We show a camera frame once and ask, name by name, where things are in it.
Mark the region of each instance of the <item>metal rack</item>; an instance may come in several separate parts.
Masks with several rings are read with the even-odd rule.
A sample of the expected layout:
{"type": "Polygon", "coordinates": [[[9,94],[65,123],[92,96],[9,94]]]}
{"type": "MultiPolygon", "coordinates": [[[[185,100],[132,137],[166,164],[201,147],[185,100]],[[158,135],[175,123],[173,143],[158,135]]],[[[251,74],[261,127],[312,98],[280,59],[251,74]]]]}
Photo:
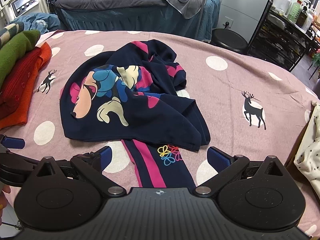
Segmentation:
{"type": "Polygon", "coordinates": [[[278,65],[291,72],[309,50],[314,35],[303,33],[286,17],[279,15],[271,6],[266,7],[261,27],[256,30],[248,55],[278,65]],[[282,21],[284,28],[271,18],[282,21]]]}

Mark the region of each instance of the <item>green sweater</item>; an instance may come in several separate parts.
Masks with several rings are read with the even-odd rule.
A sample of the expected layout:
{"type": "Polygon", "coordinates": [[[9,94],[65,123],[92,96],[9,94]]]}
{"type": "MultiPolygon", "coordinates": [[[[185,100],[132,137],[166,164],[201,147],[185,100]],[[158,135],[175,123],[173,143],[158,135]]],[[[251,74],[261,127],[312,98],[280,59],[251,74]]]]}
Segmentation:
{"type": "Polygon", "coordinates": [[[16,61],[33,50],[39,38],[40,32],[37,30],[23,31],[0,49],[0,89],[16,61]]]}

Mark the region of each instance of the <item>control panel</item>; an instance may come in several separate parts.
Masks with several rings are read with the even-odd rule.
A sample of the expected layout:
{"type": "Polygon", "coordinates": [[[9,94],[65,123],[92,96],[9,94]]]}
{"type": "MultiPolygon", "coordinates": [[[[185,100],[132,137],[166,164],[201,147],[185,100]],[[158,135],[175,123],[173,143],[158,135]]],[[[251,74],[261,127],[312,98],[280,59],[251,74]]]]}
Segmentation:
{"type": "Polygon", "coordinates": [[[13,9],[15,16],[19,17],[37,4],[39,4],[38,0],[14,0],[11,3],[11,8],[13,9]]]}

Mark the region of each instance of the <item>black deer print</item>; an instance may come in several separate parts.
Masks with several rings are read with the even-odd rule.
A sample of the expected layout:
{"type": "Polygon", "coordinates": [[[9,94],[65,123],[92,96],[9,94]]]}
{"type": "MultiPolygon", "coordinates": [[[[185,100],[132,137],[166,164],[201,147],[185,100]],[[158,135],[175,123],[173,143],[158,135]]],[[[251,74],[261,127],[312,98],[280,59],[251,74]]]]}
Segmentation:
{"type": "Polygon", "coordinates": [[[259,125],[258,125],[258,128],[260,128],[260,123],[261,123],[261,120],[263,121],[263,124],[264,124],[264,129],[266,129],[266,123],[264,122],[263,120],[263,117],[262,117],[262,111],[263,111],[263,108],[259,109],[259,108],[255,108],[253,106],[251,106],[251,98],[254,98],[252,94],[248,93],[247,95],[247,92],[243,91],[241,92],[241,94],[245,97],[245,100],[244,100],[244,115],[246,117],[246,119],[249,121],[250,120],[250,126],[251,126],[251,115],[255,115],[258,120],[259,120],[259,125]]]}
{"type": "Polygon", "coordinates": [[[49,92],[49,90],[50,90],[50,85],[51,85],[51,82],[52,82],[52,80],[54,80],[55,79],[55,77],[53,78],[53,79],[50,79],[51,78],[51,76],[54,74],[54,73],[56,73],[57,71],[54,69],[53,70],[53,72],[51,72],[52,70],[50,70],[50,71],[48,71],[48,75],[47,75],[47,77],[42,81],[42,84],[38,87],[38,91],[37,92],[39,92],[39,89],[40,89],[40,87],[42,86],[42,85],[45,85],[45,88],[44,88],[44,90],[42,91],[42,93],[47,89],[47,87],[49,87],[49,89],[48,89],[48,91],[46,92],[46,94],[49,92]]]}

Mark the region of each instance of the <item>pink bedsheet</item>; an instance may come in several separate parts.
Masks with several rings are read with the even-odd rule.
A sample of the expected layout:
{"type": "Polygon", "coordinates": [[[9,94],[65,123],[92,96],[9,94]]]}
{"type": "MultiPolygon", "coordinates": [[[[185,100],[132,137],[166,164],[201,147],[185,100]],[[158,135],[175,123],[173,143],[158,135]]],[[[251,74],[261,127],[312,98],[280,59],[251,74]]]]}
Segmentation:
{"type": "MultiPolygon", "coordinates": [[[[35,159],[52,155],[56,160],[70,159],[108,144],[113,149],[111,164],[103,174],[125,187],[137,187],[134,165],[120,141],[89,143],[65,138],[59,112],[60,90],[70,75],[84,61],[102,51],[117,50],[131,41],[157,39],[170,46],[176,61],[187,72],[187,86],[179,96],[195,98],[211,134],[211,142],[199,152],[180,149],[181,155],[196,185],[216,174],[208,164],[209,146],[224,152],[243,154],[251,160],[263,160],[276,155],[284,163],[292,146],[305,126],[311,100],[317,97],[297,78],[271,63],[242,56],[199,41],[146,32],[74,31],[57,33],[47,38],[52,59],[40,73],[29,110],[28,123],[0,130],[8,136],[24,138],[26,146],[14,152],[35,159]],[[51,88],[40,86],[50,76],[51,88]],[[254,95],[251,106],[261,109],[265,125],[252,115],[252,126],[244,116],[245,98],[242,91],[254,95]]],[[[300,228],[311,235],[320,235],[320,212],[311,189],[299,185],[307,202],[300,228]]],[[[18,189],[10,194],[12,203],[18,189]]]]}

